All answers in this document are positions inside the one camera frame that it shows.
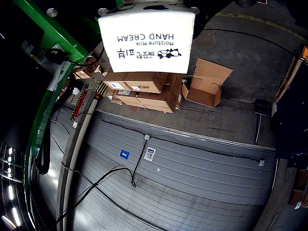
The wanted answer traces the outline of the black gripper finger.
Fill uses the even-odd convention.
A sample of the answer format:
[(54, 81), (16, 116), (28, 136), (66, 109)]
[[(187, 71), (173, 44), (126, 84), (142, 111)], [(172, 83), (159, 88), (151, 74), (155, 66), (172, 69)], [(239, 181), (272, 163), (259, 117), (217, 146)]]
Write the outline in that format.
[(198, 9), (194, 21), (193, 36), (199, 36), (206, 23), (232, 2), (242, 8), (252, 6), (251, 0), (184, 0), (183, 4), (186, 7)]
[(117, 7), (115, 0), (48, 0), (48, 7), (61, 13), (77, 13), (95, 16), (100, 8), (112, 10)]

